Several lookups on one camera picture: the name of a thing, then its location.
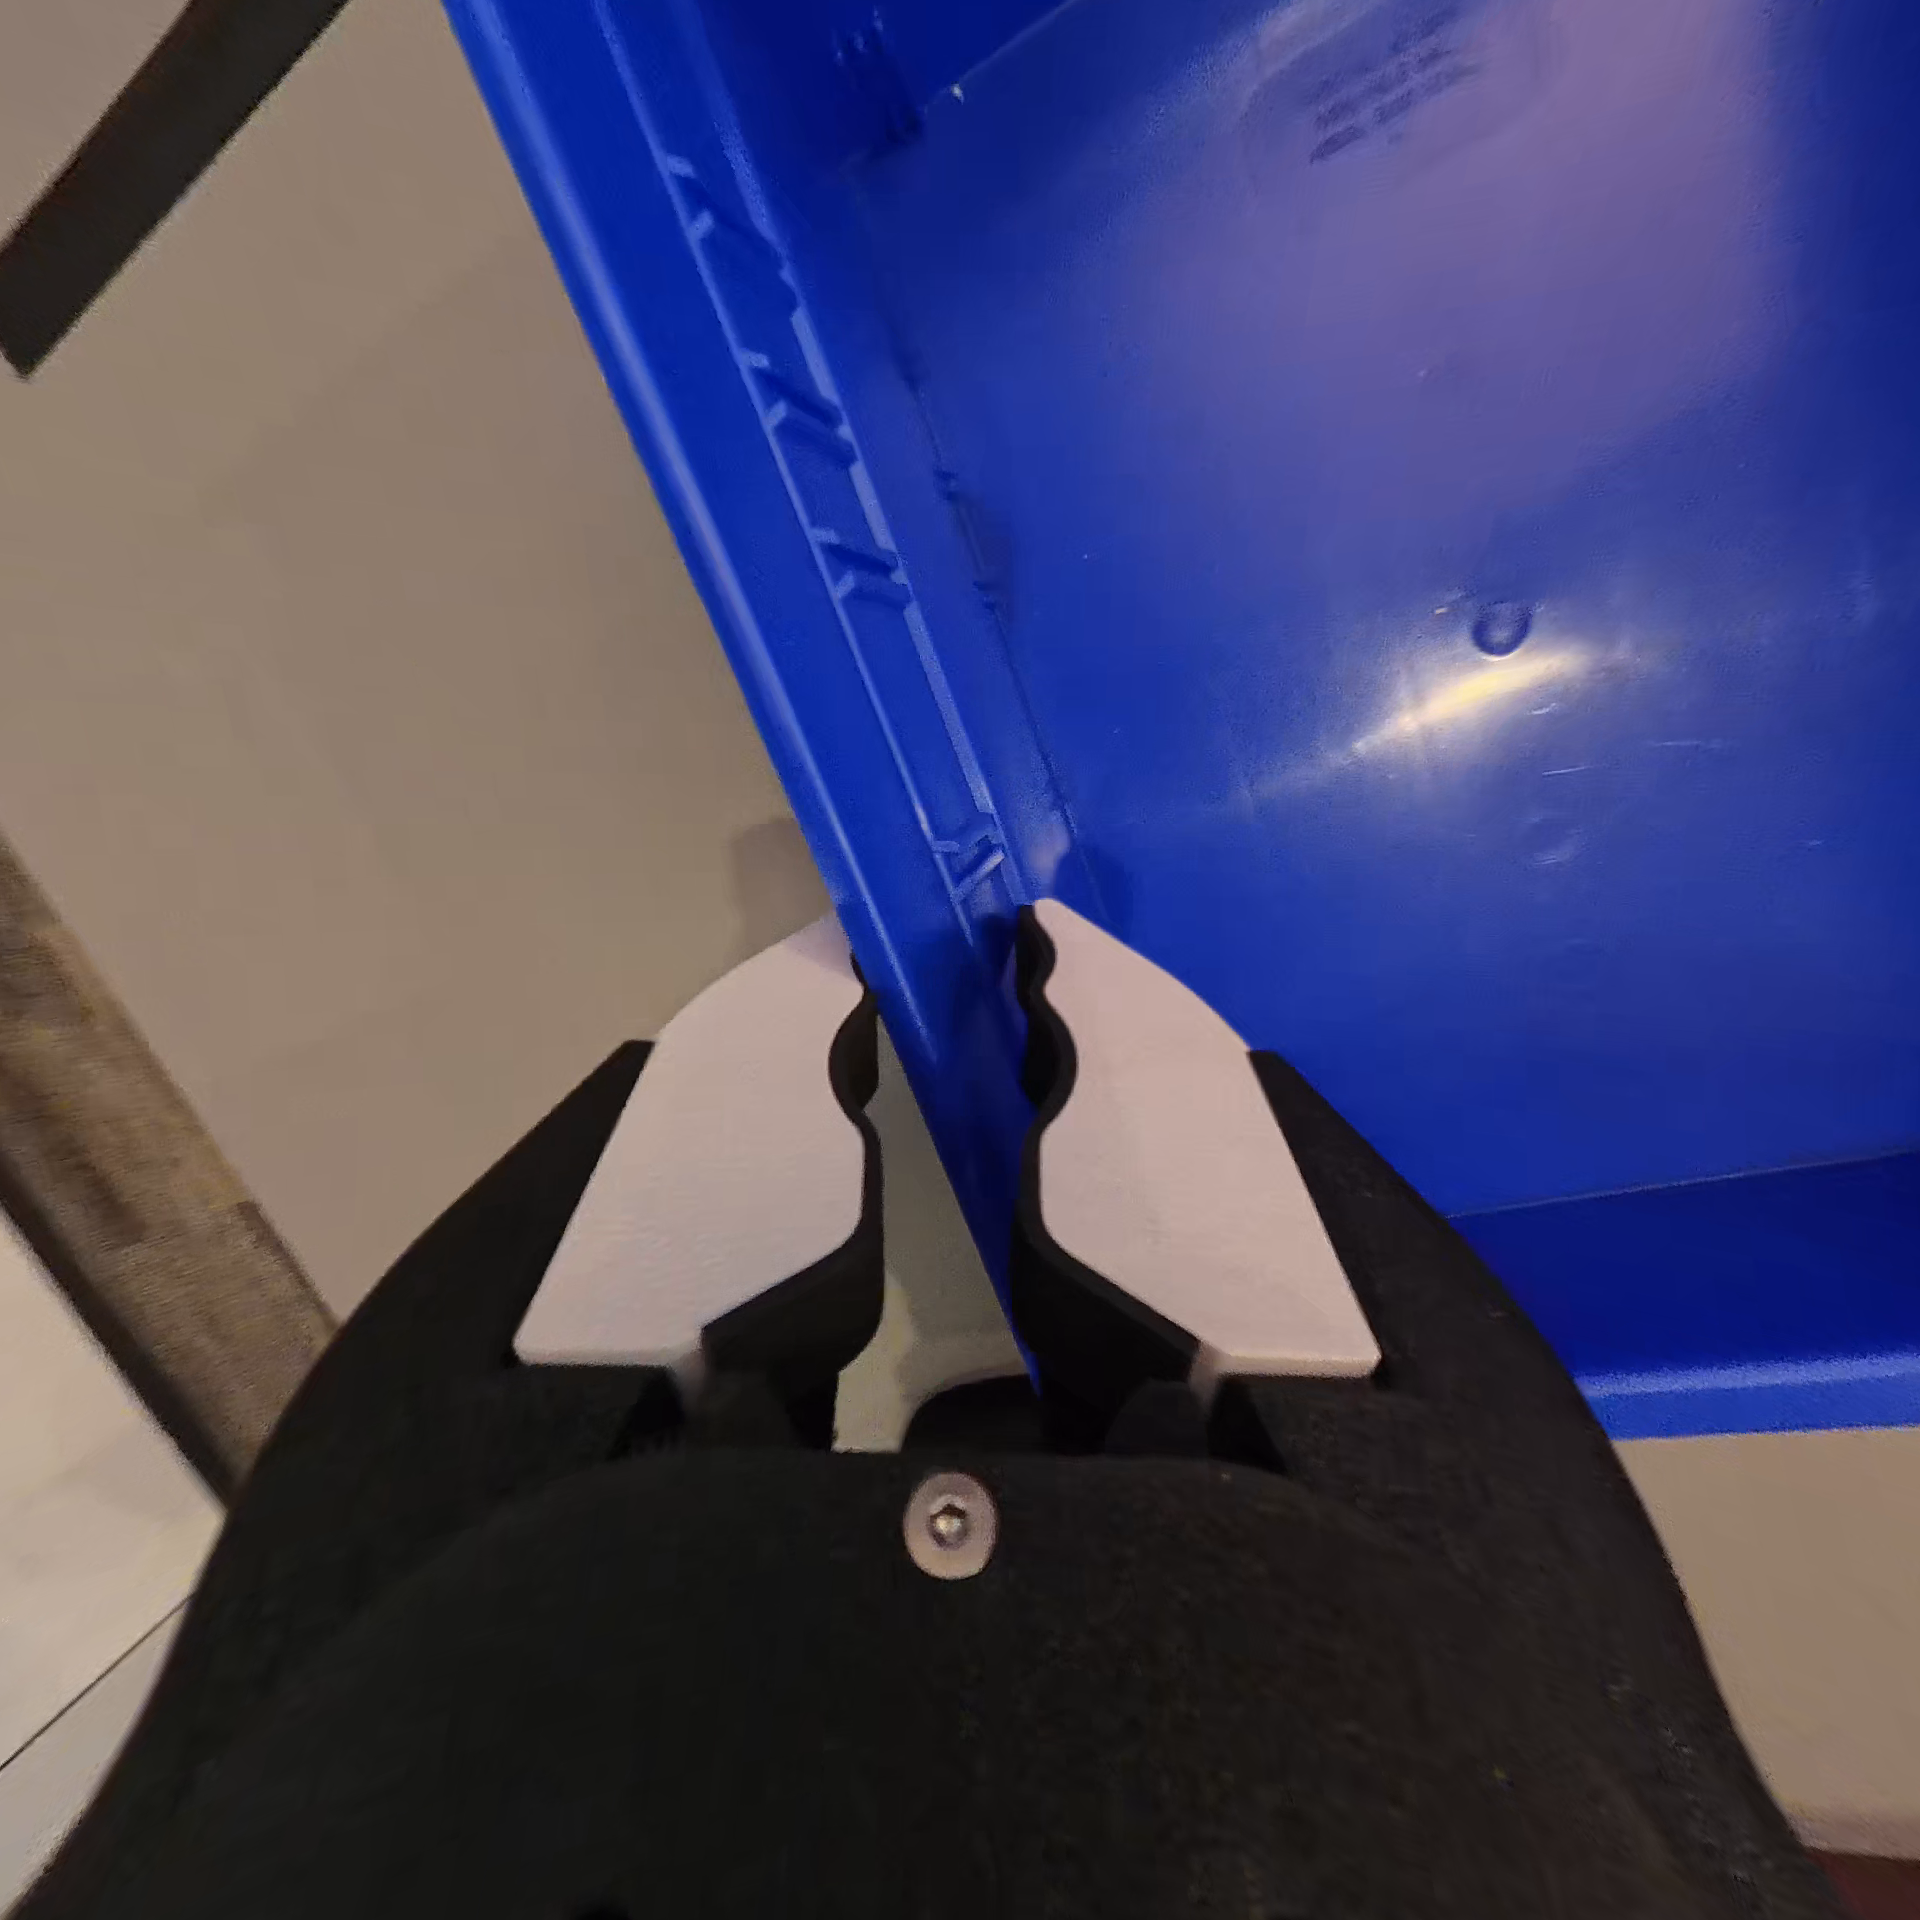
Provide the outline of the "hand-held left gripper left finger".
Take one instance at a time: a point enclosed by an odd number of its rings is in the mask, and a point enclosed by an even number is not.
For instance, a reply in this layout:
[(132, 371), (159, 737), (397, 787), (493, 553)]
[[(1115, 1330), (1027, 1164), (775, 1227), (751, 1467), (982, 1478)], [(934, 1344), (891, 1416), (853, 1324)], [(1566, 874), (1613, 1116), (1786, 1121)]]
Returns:
[(756, 1379), (802, 1432), (885, 1290), (876, 998), (835, 916), (714, 980), (646, 1051), (514, 1332), (532, 1366)]

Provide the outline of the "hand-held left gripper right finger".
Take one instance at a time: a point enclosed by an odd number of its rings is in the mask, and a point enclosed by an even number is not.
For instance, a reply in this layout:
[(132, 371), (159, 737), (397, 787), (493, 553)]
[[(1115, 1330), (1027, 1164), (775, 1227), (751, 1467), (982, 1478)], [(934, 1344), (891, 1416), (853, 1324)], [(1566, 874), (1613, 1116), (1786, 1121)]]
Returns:
[(1238, 1391), (1383, 1368), (1251, 1043), (1058, 898), (1020, 910), (1005, 1304), (1050, 1443), (1206, 1443)]

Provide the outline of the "blue plastic bin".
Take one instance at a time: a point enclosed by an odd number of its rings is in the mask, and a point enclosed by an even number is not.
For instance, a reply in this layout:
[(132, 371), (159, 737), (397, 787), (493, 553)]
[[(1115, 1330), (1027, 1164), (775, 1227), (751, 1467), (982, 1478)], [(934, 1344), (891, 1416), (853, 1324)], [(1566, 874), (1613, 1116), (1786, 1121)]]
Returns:
[(448, 4), (1003, 1288), (1061, 897), (1607, 1433), (1916, 1424), (1916, 4)]

